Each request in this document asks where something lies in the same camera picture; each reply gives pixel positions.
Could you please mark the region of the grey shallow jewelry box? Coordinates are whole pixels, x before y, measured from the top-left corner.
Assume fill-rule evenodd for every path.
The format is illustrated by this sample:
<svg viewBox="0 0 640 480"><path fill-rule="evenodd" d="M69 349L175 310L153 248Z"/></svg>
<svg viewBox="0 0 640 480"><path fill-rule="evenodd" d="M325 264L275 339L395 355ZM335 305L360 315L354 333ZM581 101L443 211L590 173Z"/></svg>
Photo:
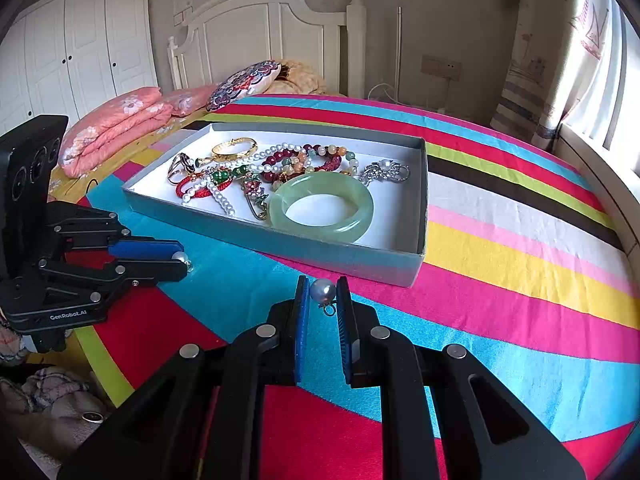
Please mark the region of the grey shallow jewelry box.
<svg viewBox="0 0 640 480"><path fill-rule="evenodd" d="M233 183L214 197L190 196L219 177L212 162L203 177L178 185L169 167L179 156L197 159L220 148L244 158L252 174L271 168L268 156L304 146L346 148L337 171L318 171L273 190ZM190 132L156 162L129 179L134 211L180 228L318 268L402 287L411 286L426 254L428 165L426 145L412 136L331 126L275 122L212 122Z"/></svg>

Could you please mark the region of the white wardrobe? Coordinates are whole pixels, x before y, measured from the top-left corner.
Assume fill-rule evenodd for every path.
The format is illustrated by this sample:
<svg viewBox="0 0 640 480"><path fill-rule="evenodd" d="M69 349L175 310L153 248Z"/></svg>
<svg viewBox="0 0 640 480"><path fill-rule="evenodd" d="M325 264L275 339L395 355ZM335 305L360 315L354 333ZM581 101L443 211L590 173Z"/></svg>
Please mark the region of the white wardrobe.
<svg viewBox="0 0 640 480"><path fill-rule="evenodd" d="M1 43L1 131L42 114L73 125L156 85L149 0L40 0Z"/></svg>

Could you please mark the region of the window frame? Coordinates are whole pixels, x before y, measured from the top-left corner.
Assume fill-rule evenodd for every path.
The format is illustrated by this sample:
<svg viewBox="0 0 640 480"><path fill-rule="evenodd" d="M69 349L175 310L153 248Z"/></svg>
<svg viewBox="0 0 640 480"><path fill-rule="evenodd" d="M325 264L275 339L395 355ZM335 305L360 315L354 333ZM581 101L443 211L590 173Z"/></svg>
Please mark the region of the window frame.
<svg viewBox="0 0 640 480"><path fill-rule="evenodd" d="M612 152L625 99L630 26L623 10L608 22L608 46L582 99L561 122L554 154L585 177L614 224L631 272L639 275L639 176Z"/></svg>

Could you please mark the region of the wall power socket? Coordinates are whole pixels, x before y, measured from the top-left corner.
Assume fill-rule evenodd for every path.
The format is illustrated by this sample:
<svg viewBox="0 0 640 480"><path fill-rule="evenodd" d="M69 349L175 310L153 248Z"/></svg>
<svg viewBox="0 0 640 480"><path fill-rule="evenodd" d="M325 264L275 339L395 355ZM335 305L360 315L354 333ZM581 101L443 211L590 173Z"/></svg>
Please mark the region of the wall power socket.
<svg viewBox="0 0 640 480"><path fill-rule="evenodd" d="M438 58L437 56L424 54L421 61L421 73L447 79L450 81L459 81L461 76L462 65L460 62L447 60L446 58Z"/></svg>

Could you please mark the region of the gold ornate hair clip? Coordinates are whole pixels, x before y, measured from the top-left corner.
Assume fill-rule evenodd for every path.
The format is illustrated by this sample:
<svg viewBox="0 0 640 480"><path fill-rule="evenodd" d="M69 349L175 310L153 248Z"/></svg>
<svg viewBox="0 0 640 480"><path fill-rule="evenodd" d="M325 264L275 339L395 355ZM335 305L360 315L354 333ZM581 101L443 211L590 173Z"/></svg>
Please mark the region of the gold ornate hair clip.
<svg viewBox="0 0 640 480"><path fill-rule="evenodd" d="M268 194L262 187L260 179L256 176L242 177L241 188L254 218L259 221L266 221L268 218Z"/></svg>

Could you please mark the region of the patterned beige curtain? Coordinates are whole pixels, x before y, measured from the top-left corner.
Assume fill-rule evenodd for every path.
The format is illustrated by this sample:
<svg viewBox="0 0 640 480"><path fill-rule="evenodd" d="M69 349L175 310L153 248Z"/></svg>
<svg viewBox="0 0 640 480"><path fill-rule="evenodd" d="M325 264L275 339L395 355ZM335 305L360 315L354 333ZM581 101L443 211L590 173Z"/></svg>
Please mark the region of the patterned beige curtain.
<svg viewBox="0 0 640 480"><path fill-rule="evenodd" d="M625 44L616 0L518 0L491 127L544 150L562 127L605 143L624 90Z"/></svg>

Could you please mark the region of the beige plush toy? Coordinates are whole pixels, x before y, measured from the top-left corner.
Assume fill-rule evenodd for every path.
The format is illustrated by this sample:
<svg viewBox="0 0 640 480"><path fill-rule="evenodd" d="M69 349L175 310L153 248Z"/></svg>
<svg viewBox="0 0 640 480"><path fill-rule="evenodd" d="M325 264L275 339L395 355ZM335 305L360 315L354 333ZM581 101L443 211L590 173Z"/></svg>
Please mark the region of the beige plush toy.
<svg viewBox="0 0 640 480"><path fill-rule="evenodd" d="M281 71L265 94L326 94L322 77L303 62L281 60Z"/></svg>

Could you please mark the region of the yellow floral bed sheet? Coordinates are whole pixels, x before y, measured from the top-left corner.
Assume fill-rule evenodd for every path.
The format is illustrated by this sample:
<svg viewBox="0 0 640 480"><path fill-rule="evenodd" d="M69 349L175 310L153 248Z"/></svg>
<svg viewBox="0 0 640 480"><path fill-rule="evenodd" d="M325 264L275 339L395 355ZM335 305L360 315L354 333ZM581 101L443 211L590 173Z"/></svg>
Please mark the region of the yellow floral bed sheet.
<svg viewBox="0 0 640 480"><path fill-rule="evenodd" d="M185 118L172 118L166 126L142 136L79 179L53 171L51 217L47 241L20 297L24 314L24 341L33 352L62 352L72 330L103 322L107 309L132 286L104 283L99 277L116 258L107 247L134 236L111 209L93 209L89 193L109 180L121 184L135 176L168 150L168 142L179 133L189 133L204 116L199 110Z"/></svg>

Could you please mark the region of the striped colourful blanket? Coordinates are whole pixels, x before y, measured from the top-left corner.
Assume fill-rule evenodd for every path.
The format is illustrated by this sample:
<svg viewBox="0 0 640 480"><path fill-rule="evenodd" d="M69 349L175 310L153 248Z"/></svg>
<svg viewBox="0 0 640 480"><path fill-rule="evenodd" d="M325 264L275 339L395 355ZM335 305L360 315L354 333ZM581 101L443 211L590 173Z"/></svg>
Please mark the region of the striped colourful blanket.
<svg viewBox="0 0 640 480"><path fill-rule="evenodd" d="M261 96L214 122L372 128L427 148L426 255L397 287L352 278L356 298L416 344L462 344L596 478L639 426L639 289L614 224L587 181L539 148L469 122L339 98ZM133 212L122 184L166 152L157 145L110 172L87 204L135 233L173 238L189 277L127 292L108 320L77 334L120 403L183 344L226 344L294 292L306 266Z"/></svg>

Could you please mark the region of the white wooden headboard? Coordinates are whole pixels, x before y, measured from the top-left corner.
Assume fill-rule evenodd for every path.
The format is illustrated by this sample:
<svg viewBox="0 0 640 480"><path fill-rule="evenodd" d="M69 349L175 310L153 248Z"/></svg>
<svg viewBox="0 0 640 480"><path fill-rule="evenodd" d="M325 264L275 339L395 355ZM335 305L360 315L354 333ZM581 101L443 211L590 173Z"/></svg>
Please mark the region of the white wooden headboard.
<svg viewBox="0 0 640 480"><path fill-rule="evenodd" d="M367 8L349 0L341 12L306 0L210 0L186 21L186 38L168 38L176 90L216 84L256 62L292 58L312 67L331 92L366 93Z"/></svg>

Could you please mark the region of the gold bangle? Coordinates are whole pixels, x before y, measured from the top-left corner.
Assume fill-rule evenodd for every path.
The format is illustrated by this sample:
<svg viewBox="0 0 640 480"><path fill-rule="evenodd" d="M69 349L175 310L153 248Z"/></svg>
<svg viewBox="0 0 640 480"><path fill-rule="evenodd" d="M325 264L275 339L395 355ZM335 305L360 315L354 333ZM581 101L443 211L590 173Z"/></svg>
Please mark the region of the gold bangle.
<svg viewBox="0 0 640 480"><path fill-rule="evenodd" d="M210 154L215 162L235 162L252 156L257 151L257 142L243 136L221 142L212 148Z"/></svg>

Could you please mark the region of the gold scarf ring cluster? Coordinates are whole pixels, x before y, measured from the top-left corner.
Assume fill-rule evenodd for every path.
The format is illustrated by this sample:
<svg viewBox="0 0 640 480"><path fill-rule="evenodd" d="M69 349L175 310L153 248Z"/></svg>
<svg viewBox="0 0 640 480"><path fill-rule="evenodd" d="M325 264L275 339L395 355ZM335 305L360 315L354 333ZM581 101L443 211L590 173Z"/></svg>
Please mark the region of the gold scarf ring cluster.
<svg viewBox="0 0 640 480"><path fill-rule="evenodd" d="M167 171L167 181L178 185L184 178L198 172L198 161L186 153L178 153L171 161Z"/></svg>

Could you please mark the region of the green jade bangle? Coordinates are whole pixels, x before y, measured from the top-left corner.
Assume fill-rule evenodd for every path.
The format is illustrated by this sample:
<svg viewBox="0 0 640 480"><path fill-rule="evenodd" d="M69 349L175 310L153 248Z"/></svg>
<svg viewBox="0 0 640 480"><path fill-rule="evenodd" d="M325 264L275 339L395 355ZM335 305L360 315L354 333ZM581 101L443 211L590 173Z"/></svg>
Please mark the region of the green jade bangle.
<svg viewBox="0 0 640 480"><path fill-rule="evenodd" d="M269 199L271 225L296 236L350 244L369 229L373 198L357 179L317 172L285 183Z"/></svg>

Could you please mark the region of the round embroidered cushion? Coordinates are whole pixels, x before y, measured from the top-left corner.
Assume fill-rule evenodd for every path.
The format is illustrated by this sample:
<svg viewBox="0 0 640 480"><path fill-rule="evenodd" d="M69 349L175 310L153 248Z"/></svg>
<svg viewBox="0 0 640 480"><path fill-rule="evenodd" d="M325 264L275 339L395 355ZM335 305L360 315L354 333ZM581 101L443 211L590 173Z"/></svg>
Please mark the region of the round embroidered cushion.
<svg viewBox="0 0 640 480"><path fill-rule="evenodd" d="M275 60L254 63L229 76L210 95L206 110L216 112L246 96L264 93L280 75L282 64Z"/></svg>

